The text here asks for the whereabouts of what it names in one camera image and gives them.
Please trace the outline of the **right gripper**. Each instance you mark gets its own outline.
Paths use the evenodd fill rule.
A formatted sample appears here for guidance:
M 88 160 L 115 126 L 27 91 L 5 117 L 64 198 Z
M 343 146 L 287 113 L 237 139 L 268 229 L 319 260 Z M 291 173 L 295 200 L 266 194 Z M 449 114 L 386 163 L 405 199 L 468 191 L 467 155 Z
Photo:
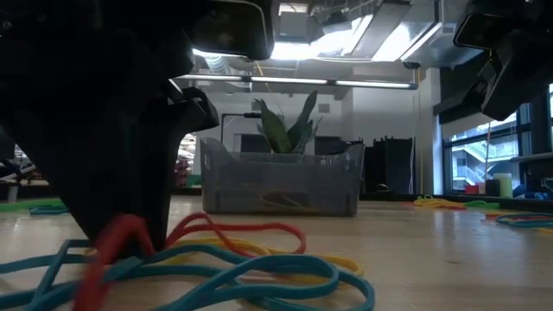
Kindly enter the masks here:
M 488 60 L 473 84 L 481 111 L 504 120 L 553 81 L 553 0 L 473 0 L 487 17 Z

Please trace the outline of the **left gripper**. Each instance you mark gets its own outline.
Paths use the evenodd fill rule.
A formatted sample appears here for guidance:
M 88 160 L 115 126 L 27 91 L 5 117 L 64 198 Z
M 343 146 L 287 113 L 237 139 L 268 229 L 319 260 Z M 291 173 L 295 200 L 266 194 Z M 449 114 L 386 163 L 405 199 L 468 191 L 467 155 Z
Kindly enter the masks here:
M 165 245 L 173 140 L 78 131 L 138 117 L 160 97 L 193 103 L 193 130 L 216 126 L 201 91 L 178 95 L 170 85 L 191 71 L 192 32 L 209 8 L 209 0 L 0 0 L 0 127 L 91 241 L 132 214 L 155 250 Z

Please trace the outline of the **yellow rubber band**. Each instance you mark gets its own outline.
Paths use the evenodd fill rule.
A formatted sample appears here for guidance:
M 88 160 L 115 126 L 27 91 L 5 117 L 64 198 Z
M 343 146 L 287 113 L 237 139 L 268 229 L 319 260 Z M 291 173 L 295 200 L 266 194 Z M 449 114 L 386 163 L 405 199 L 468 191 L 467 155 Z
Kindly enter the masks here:
M 283 250 L 264 247 L 262 245 L 254 244 L 248 240 L 244 240 L 241 238 L 230 238 L 230 242 L 239 250 L 250 251 L 253 254 L 259 255 L 259 256 L 285 253 L 285 251 Z M 173 244 L 173 247 L 185 246 L 185 245 L 197 245 L 197 244 L 208 244 L 208 245 L 216 246 L 229 251 L 229 248 L 224 244 L 224 242 L 220 238 L 216 238 L 216 237 L 182 239 L 182 240 L 176 241 Z M 315 255 L 316 257 L 325 259 L 326 261 L 332 263 L 334 266 L 338 268 L 342 268 L 343 270 L 347 270 L 353 273 L 355 276 L 364 275 L 363 269 L 352 259 L 349 259 L 346 257 L 337 257 L 337 256 L 322 255 L 322 254 L 313 254 L 313 255 Z M 191 255 L 179 255 L 174 259 L 168 259 L 164 261 L 164 263 L 165 264 L 184 263 L 189 257 L 191 257 Z M 324 281 L 324 279 L 320 276 L 308 276 L 303 274 L 278 276 L 278 278 L 282 278 L 282 279 L 286 279 L 286 280 L 290 280 L 290 281 L 298 282 L 302 284 L 308 284 L 308 285 L 314 285 Z
M 289 196 L 284 194 L 275 194 L 271 199 L 269 194 L 262 194 L 260 200 L 271 208 L 278 208 L 287 212 L 304 213 L 304 214 L 319 214 L 317 209 L 309 208 L 301 205 L 295 200 L 292 200 Z
M 449 208 L 449 207 L 457 206 L 457 204 L 452 201 L 445 200 L 445 199 L 437 199 L 431 195 L 418 196 L 413 201 L 413 205 L 419 206 L 419 207 L 428 207 L 428 208 Z

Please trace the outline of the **grey translucent plastic bin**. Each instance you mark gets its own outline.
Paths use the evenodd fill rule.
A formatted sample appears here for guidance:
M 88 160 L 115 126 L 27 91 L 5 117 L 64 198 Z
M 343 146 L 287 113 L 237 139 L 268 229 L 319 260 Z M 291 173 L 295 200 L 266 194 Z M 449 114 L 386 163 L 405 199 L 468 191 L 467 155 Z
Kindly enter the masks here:
M 200 140 L 204 211 L 213 214 L 295 214 L 351 217 L 356 214 L 365 146 L 338 155 L 229 152 L 213 138 Z M 266 206 L 262 194 L 284 194 L 319 214 Z

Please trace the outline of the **black stand pole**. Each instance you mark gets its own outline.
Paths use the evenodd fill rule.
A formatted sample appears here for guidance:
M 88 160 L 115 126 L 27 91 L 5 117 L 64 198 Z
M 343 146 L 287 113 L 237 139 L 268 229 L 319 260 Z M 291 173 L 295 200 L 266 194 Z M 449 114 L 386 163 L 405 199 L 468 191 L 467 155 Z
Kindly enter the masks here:
M 537 159 L 528 165 L 532 189 L 551 192 L 553 186 L 547 181 L 553 179 L 553 140 L 550 109 L 550 85 L 544 85 L 531 106 L 531 154 Z

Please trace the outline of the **pale green bottle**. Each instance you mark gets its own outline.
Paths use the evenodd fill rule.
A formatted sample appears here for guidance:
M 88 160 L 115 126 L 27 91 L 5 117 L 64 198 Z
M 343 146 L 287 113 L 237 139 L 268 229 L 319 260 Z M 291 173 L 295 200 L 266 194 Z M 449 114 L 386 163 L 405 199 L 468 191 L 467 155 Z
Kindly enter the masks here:
M 500 197 L 505 197 L 505 198 L 513 197 L 511 173 L 496 173 L 493 175 L 493 179 L 499 182 Z

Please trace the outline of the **blue object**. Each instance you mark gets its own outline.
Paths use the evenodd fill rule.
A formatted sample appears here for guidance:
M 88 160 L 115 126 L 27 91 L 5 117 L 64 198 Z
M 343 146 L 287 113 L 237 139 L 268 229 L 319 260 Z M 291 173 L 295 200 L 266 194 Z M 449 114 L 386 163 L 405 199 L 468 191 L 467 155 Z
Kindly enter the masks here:
M 513 197 L 527 200 L 553 200 L 553 191 L 543 186 L 528 188 L 520 184 L 513 189 Z

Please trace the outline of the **black partition panels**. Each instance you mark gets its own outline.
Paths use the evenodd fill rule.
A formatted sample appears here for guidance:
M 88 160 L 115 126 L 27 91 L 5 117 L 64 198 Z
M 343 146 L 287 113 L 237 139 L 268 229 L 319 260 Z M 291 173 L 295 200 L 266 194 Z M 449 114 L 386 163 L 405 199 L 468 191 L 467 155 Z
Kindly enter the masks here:
M 415 144 L 413 138 L 374 139 L 364 153 L 366 194 L 413 194 L 415 190 Z

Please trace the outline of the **black bent tube stand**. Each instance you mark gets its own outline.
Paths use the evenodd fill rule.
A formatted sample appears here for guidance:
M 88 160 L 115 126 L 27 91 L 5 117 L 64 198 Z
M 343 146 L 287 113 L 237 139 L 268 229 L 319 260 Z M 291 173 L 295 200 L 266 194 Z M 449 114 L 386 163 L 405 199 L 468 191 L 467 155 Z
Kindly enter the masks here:
M 219 140 L 222 144 L 224 144 L 225 120 L 227 117 L 260 119 L 261 113 L 260 112 L 222 113 L 220 118 L 220 135 L 219 135 Z

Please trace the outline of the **green snake plant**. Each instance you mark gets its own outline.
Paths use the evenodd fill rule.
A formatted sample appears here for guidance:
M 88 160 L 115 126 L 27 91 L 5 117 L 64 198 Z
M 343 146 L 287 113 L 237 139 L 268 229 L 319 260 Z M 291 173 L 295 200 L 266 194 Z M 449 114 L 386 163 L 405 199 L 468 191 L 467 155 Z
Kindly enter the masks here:
M 307 144 L 315 138 L 318 131 L 318 121 L 311 119 L 311 113 L 317 103 L 318 92 L 311 92 L 305 100 L 301 113 L 296 122 L 288 128 L 285 120 L 268 108 L 262 99 L 254 102 L 261 108 L 261 124 L 257 126 L 264 136 L 273 153 L 277 154 L 303 154 Z

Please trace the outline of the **linear ceiling light fixture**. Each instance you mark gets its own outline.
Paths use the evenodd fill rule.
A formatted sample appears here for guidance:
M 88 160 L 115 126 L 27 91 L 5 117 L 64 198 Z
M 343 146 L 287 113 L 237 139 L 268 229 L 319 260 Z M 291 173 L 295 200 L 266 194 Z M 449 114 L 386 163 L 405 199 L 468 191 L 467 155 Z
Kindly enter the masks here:
M 186 75 L 178 76 L 178 79 L 220 81 L 220 82 L 267 83 L 267 84 L 296 84 L 296 85 L 310 85 L 310 86 L 340 86 L 340 87 L 398 89 L 398 90 L 416 90 L 418 88 L 418 84 L 415 84 L 415 83 L 369 81 L 369 80 L 284 78 L 284 77 L 270 77 L 270 76 L 186 74 Z

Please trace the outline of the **black aluminium table frame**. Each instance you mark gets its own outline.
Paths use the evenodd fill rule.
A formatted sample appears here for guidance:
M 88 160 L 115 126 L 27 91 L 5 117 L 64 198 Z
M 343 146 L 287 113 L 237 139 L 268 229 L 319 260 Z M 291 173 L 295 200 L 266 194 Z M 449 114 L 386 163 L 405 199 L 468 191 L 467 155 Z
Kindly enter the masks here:
M 34 199 L 56 197 L 57 193 L 50 186 L 23 185 L 18 189 L 18 199 Z M 532 213 L 553 213 L 553 200 L 530 200 L 530 199 L 509 199 L 501 197 L 478 196 L 478 195 L 436 195 L 437 199 L 444 199 L 454 202 L 469 202 L 484 200 L 488 203 L 499 203 L 505 210 L 514 210 Z M 388 193 L 367 193 L 360 194 L 361 201 L 396 201 L 413 202 L 417 198 L 414 194 L 388 194 Z

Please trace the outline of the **silver rectangular air duct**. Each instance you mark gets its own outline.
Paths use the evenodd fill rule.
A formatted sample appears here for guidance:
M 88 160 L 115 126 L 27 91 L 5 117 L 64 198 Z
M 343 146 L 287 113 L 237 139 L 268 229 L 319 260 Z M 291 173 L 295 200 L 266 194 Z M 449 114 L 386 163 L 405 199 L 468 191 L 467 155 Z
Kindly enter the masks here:
M 354 59 L 456 67 L 481 54 L 453 43 L 468 0 L 375 0 L 354 39 Z

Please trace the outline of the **silver round ventilation duct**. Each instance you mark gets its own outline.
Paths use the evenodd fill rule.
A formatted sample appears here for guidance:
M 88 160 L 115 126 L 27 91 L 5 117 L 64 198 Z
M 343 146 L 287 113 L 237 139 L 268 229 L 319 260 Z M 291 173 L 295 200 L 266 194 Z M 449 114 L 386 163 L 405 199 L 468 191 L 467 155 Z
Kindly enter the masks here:
M 218 75 L 230 75 L 232 69 L 225 56 L 214 54 L 205 55 L 204 60 L 212 73 Z

